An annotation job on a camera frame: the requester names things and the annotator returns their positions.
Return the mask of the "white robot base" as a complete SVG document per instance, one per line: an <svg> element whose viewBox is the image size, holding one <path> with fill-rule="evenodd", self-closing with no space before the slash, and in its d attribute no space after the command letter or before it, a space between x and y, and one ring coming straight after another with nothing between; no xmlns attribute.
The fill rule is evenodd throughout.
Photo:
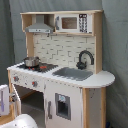
<svg viewBox="0 0 128 128"><path fill-rule="evenodd" d="M30 115L21 114L13 121L0 125L0 128L38 128L38 126Z"/></svg>

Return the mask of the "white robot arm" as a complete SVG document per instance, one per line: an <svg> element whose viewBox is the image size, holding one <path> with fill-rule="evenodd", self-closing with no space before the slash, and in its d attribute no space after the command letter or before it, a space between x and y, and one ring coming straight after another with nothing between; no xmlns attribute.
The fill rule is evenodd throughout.
<svg viewBox="0 0 128 128"><path fill-rule="evenodd" d="M9 87L0 85L0 116L14 113L15 92L10 93Z"/></svg>

